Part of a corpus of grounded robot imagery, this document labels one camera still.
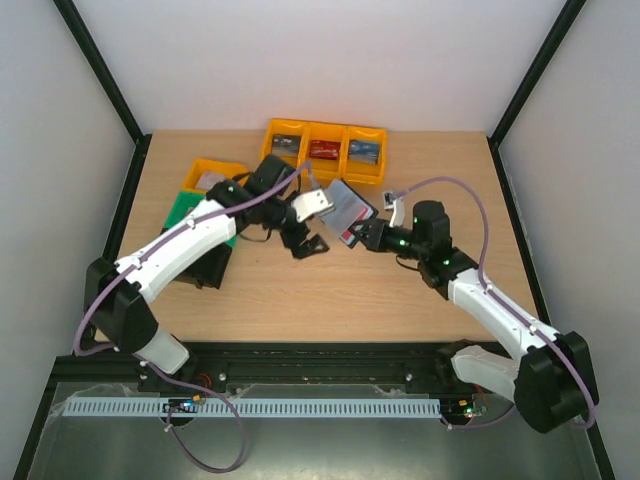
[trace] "wooden tabletop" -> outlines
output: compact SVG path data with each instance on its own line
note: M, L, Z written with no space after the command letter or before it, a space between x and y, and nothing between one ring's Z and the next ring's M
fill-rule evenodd
M120 256L160 232L180 186L197 157L260 161L264 132L159 131L153 135ZM450 175L481 196L490 222L489 277L525 309L533 300L509 222L486 138L480 133L390 133L383 187L358 187L382 210L381 192ZM477 259L482 222L471 197L455 185L437 184L407 197L435 199L451 218L454 245ZM404 270L392 254L350 250L314 220L311 229L331 250L295 260L277 234L264 244L242 239L220 290L172 282L151 305L158 322L183 341L393 342L491 339L472 317L429 289L419 274ZM264 232L251 227L247 235Z

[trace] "white wall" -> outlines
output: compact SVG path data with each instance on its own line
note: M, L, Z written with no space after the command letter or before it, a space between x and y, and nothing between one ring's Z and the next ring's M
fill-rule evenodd
M77 0L142 129L490 132L564 0Z
M11 478L133 143L53 2L0 16L0 478Z
M637 478L640 3L587 2L502 148L551 318L587 338L598 423Z

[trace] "black metal frame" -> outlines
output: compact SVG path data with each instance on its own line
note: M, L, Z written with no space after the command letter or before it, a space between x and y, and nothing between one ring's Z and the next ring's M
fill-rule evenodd
M104 248L105 258L113 261L117 258L120 249L151 135L142 133L73 1L53 0L53 2L136 144ZM549 323L549 315L500 157L499 147L585 3L586 0L567 0L493 135L487 138L536 310L539 318L546 323ZM484 346L492 351L500 348L495 342ZM410 370L426 371L431 368L433 356L442 344L198 343L188 344L188 347L199 358L217 362L223 366L229 373L227 381L230 383L234 381L291 382L303 378L320 382L325 377L342 376L344 381L350 383L373 382L370 378L375 378L376 383L406 385L406 374L410 373ZM26 478L28 474L58 383L135 382L137 381L135 365L131 357L113 353L97 354L89 358L59 357L43 393L14 478ZM588 435L601 477L613 479L613 470L597 424L589 430Z

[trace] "wooden table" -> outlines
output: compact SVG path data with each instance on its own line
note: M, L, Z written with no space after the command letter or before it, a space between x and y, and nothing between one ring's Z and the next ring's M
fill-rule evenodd
M260 161L264 132L159 131L136 193L120 256L160 232L182 181L197 157ZM382 210L382 190L450 175L481 196L490 221L487 273L530 312L533 300L486 138L481 133L390 133L384 188L356 187ZM482 222L471 197L448 184L407 197L437 199L451 218L454 245L477 259ZM274 234L266 244L242 239L234 248L221 290L172 282L152 304L160 324L183 341L394 342L489 340L472 317L429 289L419 274L396 265L392 254L353 250L314 220L331 245L324 255L295 260ZM264 232L251 227L247 235Z

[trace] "gray floor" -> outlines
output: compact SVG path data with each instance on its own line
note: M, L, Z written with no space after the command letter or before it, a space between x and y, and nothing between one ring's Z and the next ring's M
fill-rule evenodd
M74 390L78 388L67 386L59 399ZM269 392L265 396L274 396L273 389ZM354 395L344 388L336 392ZM246 425L251 442L247 459L224 478L598 478L584 433L566 427L540 435L517 415L496 427L469 432L447 432L437 420L247 419ZM239 444L237 426L229 419L195 419L180 434L197 457L216 466L230 463ZM210 476L182 456L159 419L54 415L30 478Z

